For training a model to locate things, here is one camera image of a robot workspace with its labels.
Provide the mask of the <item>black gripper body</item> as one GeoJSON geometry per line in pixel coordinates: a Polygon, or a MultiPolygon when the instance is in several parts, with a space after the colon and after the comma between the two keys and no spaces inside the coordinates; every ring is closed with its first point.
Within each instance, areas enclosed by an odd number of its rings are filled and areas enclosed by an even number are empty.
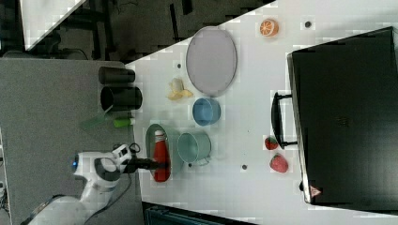
{"type": "Polygon", "coordinates": [[[135,173],[138,169],[156,170],[159,163],[151,158],[132,158],[127,164],[124,173],[135,173]]]}

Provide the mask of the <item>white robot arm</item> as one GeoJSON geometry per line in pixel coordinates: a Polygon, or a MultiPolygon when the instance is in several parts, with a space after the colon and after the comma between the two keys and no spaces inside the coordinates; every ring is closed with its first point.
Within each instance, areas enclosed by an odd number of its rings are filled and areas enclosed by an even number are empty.
{"type": "Polygon", "coordinates": [[[127,144],[120,144],[111,152],[77,154],[72,170],[74,176],[85,181],[80,197],[54,195],[33,210],[21,225],[85,225],[110,204],[123,173],[156,170],[162,166],[155,159],[138,158],[136,154],[127,144]]]}

